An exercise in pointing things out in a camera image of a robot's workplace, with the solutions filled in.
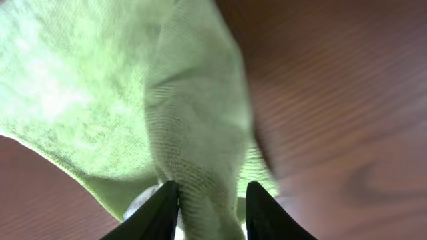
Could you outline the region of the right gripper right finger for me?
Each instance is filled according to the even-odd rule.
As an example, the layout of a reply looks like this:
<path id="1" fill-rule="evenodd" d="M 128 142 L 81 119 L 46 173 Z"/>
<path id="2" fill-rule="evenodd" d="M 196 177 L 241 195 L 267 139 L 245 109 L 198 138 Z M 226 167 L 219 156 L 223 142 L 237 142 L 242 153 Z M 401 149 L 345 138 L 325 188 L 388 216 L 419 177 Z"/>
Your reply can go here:
<path id="1" fill-rule="evenodd" d="M 248 240 L 317 240 L 256 181 L 246 190 Z"/>

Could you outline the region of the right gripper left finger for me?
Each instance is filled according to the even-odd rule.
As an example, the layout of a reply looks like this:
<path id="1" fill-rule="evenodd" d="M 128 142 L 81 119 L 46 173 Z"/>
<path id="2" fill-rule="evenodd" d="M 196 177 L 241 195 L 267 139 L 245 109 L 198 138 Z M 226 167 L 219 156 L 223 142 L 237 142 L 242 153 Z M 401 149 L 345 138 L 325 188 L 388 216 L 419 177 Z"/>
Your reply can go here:
<path id="1" fill-rule="evenodd" d="M 179 211 L 179 185 L 168 181 L 129 219 L 101 240 L 174 240 Z"/>

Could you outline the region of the light green cloth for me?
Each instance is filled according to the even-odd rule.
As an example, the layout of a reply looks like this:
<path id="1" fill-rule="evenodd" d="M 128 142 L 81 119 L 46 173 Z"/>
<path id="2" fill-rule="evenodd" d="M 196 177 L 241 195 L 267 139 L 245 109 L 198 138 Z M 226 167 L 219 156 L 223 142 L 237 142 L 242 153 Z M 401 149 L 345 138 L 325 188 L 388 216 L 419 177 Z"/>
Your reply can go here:
<path id="1" fill-rule="evenodd" d="M 120 220 L 176 181 L 188 239 L 243 239 L 246 185 L 277 193 L 214 1 L 2 2 L 1 134 Z"/>

